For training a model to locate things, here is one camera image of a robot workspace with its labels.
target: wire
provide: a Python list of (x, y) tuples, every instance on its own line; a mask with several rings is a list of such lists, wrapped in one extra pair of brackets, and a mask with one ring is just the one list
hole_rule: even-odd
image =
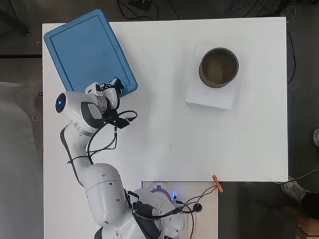
[(278, 185), (283, 185), (283, 184), (287, 184), (289, 182), (299, 181), (299, 180), (301, 180), (301, 179), (303, 179), (303, 178), (305, 178), (305, 177), (307, 177), (307, 176), (309, 176), (309, 175), (311, 175), (313, 173), (316, 173), (316, 172), (319, 172), (319, 169), (313, 170), (311, 172), (308, 172), (308, 173), (304, 174), (303, 176), (297, 177), (295, 179), (292, 179), (292, 180), (289, 180), (289, 181), (286, 181), (286, 182), (281, 182), (281, 183), (275, 182), (275, 183), (278, 184)]
[(14, 7), (13, 7), (13, 5), (12, 5), (11, 0), (8, 0), (8, 3), (9, 3), (9, 5), (10, 5), (11, 11), (13, 12), (13, 15), (14, 15), (15, 17), (17, 17), (16, 10), (14, 9)]
[[(133, 110), (125, 110), (125, 111), (122, 111), (118, 114), (116, 114), (117, 118), (122, 115), (122, 114), (125, 114), (125, 113), (133, 113), (134, 116), (133, 117), (130, 117), (130, 118), (127, 118), (127, 119), (131, 119), (130, 121), (132, 121), (133, 119), (135, 119), (137, 116), (138, 116), (138, 113), (136, 111), (133, 111)], [(118, 142), (118, 134), (117, 134), (117, 127), (114, 126), (114, 137), (113, 139), (111, 140), (111, 142), (106, 145), (105, 147), (103, 148), (100, 148), (100, 149), (97, 149), (97, 150), (90, 150), (90, 147), (91, 147), (91, 143), (93, 141), (93, 139), (95, 138), (95, 136), (108, 124), (110, 124), (112, 121), (114, 121), (115, 119), (114, 118), (110, 118), (110, 119), (107, 119), (105, 121), (105, 124), (99, 128), (93, 135), (92, 137), (90, 138), (89, 142), (88, 142), (88, 146), (87, 146), (87, 157), (88, 157), (88, 160), (91, 164), (93, 164), (92, 162), (92, 156), (101, 152), (101, 151), (105, 151), (105, 150), (114, 150), (116, 149), (117, 147), (117, 142)]]
[(260, 5), (260, 6), (261, 6), (261, 9), (266, 10), (268, 13), (270, 13), (270, 11), (266, 8), (266, 6), (265, 6), (265, 5), (263, 5), (263, 4), (262, 4), (262, 3), (260, 3), (259, 1), (258, 1), (257, 3), (258, 3), (258, 5)]
[(157, 9), (156, 20), (158, 20), (158, 19), (159, 19), (159, 13), (160, 13), (159, 6), (158, 6), (158, 4), (156, 4), (154, 1), (152, 1), (151, 3), (153, 3), (153, 5), (154, 5), (154, 6), (156, 7), (156, 9)]
[(216, 190), (216, 188), (217, 188), (217, 186), (211, 186), (211, 187), (207, 188), (200, 196), (196, 196), (196, 197), (191, 198), (191, 199), (186, 203), (186, 205), (198, 203), (198, 202), (201, 200), (201, 198), (203, 198), (203, 197), (206, 196), (206, 195), (209, 195), (209, 194), (213, 193), (213, 191)]
[(188, 207), (188, 209), (189, 209), (189, 211), (190, 211), (191, 220), (192, 220), (191, 233), (190, 233), (190, 237), (189, 237), (189, 239), (192, 239), (193, 231), (194, 231), (194, 229), (195, 229), (195, 219), (193, 218), (193, 212), (191, 211), (190, 207), (189, 207), (188, 205), (186, 205), (186, 207)]
[(77, 156), (75, 158), (70, 159), (70, 161), (68, 161), (67, 163), (70, 164), (71, 162), (73, 162), (74, 160), (79, 159), (79, 158), (87, 158), (87, 156)]
[(293, 77), (295, 76), (295, 73), (296, 73), (296, 68), (297, 68), (297, 61), (296, 61), (296, 54), (295, 54), (295, 48), (293, 46), (293, 41), (292, 41), (292, 37), (291, 37), (291, 34), (290, 32), (288, 32), (288, 36), (289, 36), (289, 39), (290, 39), (290, 43), (291, 43), (291, 49), (292, 49), (292, 56), (293, 56), (293, 72), (292, 72), (292, 75), (288, 81), (288, 84), (292, 81)]
[[(268, 3), (270, 2), (270, 0), (267, 0), (267, 2), (263, 5), (265, 8), (266, 8), (266, 6), (268, 5)], [(257, 17), (260, 15), (260, 13), (262, 13), (262, 11), (264, 10), (264, 8), (261, 8), (260, 9), (260, 11), (258, 12), (258, 14), (257, 14)]]
[[(120, 13), (121, 13), (121, 15), (125, 18), (125, 19), (128, 19), (128, 20), (140, 20), (140, 21), (142, 21), (142, 18), (146, 18), (146, 19), (148, 19), (148, 20), (153, 20), (151, 17), (148, 17), (148, 16), (138, 16), (131, 8), (129, 8), (127, 5), (125, 5), (123, 2), (121, 2), (120, 0), (117, 0), (117, 5), (118, 5), (118, 8), (119, 8), (119, 10), (120, 10)], [(125, 7), (126, 9), (128, 9), (133, 15), (135, 15), (135, 17), (127, 17), (125, 14), (124, 14), (124, 12), (123, 12), (123, 10), (122, 10), (122, 8), (121, 8), (121, 6), (123, 6), (123, 7)]]
[(231, 11), (232, 5), (233, 5), (233, 0), (231, 0), (229, 7), (227, 8), (227, 10), (225, 11), (225, 13), (223, 14), (224, 17), (226, 16), (226, 14), (227, 14), (228, 11), (229, 11), (229, 16), (230, 16), (230, 11)]
[(136, 210), (134, 210), (133, 205), (132, 205), (132, 213), (133, 213), (134, 215), (136, 215), (137, 217), (140, 217), (140, 218), (142, 218), (142, 219), (144, 219), (144, 220), (148, 220), (148, 221), (161, 220), (161, 219), (163, 219), (163, 218), (165, 218), (165, 217), (169, 217), (169, 216), (172, 216), (172, 215), (176, 215), (176, 214), (179, 214), (179, 213), (183, 213), (182, 210), (183, 210), (185, 207), (188, 207), (190, 204), (198, 203), (198, 202), (201, 200), (201, 198), (205, 197), (206, 195), (211, 194), (216, 188), (217, 188), (217, 186), (211, 186), (211, 187), (207, 188), (200, 196), (196, 196), (196, 197), (191, 198), (187, 203), (181, 202), (181, 204), (183, 204), (182, 207), (178, 207), (178, 208), (176, 208), (176, 209), (174, 209), (174, 210), (172, 210), (172, 211), (170, 211), (170, 212), (168, 212), (168, 213), (166, 213), (166, 214), (164, 214), (164, 215), (161, 215), (161, 216), (150, 216), (150, 217), (142, 216), (142, 215), (140, 215)]
[(297, 10), (296, 10), (296, 8), (294, 7), (294, 6), (288, 6), (286, 9), (287, 9), (287, 14), (286, 14), (286, 16), (285, 17), (287, 17), (288, 15), (289, 15), (289, 13), (290, 13), (290, 8), (292, 8), (293, 9), (293, 11), (294, 11), (294, 15), (290, 18), (290, 20), (287, 20), (287, 23), (291, 23), (294, 19), (295, 19), (295, 17), (296, 17), (296, 15), (297, 15)]
[(258, 0), (256, 0), (256, 1), (254, 2), (254, 4), (252, 5), (252, 7), (248, 10), (248, 12), (246, 12), (245, 15), (243, 15), (243, 17), (246, 17), (246, 16), (252, 11), (252, 9), (254, 9), (254, 7), (257, 5), (257, 3), (258, 3)]
[(175, 7), (173, 6), (172, 2), (170, 0), (166, 0), (168, 2), (168, 4), (170, 5), (172, 11), (176, 14), (176, 17), (178, 20), (180, 20), (180, 15), (179, 13), (177, 12), (177, 10), (175, 9)]

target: white table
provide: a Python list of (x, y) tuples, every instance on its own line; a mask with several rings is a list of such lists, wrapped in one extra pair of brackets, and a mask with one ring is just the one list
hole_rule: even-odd
[[(59, 25), (45, 24), (43, 33)], [(211, 181), (214, 174), (222, 181), (287, 179), (284, 18), (111, 26), (139, 84), (122, 98), (121, 110), (134, 109), (139, 116), (120, 130), (117, 150), (98, 154), (94, 162), (113, 165), (128, 190), (140, 187), (143, 180)], [(230, 111), (185, 103), (184, 79), (198, 43), (236, 49), (242, 59), (240, 87)], [(45, 239), (92, 238), (98, 227), (59, 140), (68, 120), (55, 112), (54, 102), (64, 87), (44, 42), (43, 80)], [(106, 128), (93, 146), (101, 147), (111, 137)], [(206, 188), (203, 183), (179, 187), (185, 186), (192, 190), (184, 197)], [(199, 220), (211, 221), (201, 231), (216, 238), (217, 193), (208, 202), (211, 213), (198, 217), (198, 226)]]

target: blue plastic tray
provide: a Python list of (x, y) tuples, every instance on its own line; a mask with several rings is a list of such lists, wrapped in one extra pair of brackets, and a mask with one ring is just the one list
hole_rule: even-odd
[(118, 77), (122, 96), (138, 86), (104, 13), (94, 10), (44, 35), (67, 91), (82, 92), (92, 82)]

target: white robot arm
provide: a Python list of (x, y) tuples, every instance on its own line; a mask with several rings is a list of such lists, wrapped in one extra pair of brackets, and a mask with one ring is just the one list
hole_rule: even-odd
[[(171, 198), (160, 190), (151, 193), (138, 189), (131, 193), (130, 201), (117, 170), (91, 161), (88, 143), (106, 121), (117, 123), (122, 87), (119, 79), (107, 85), (93, 83), (84, 93), (64, 92), (56, 100), (57, 112), (71, 120), (60, 133), (61, 142), (86, 191), (94, 220), (101, 226), (95, 239), (178, 238), (185, 218)], [(134, 118), (121, 119), (120, 128)]]

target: blue light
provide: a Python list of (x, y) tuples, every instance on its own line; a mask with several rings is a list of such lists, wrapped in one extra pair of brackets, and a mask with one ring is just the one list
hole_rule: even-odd
[(177, 201), (177, 192), (173, 191), (172, 192), (172, 202), (176, 203), (176, 201)]

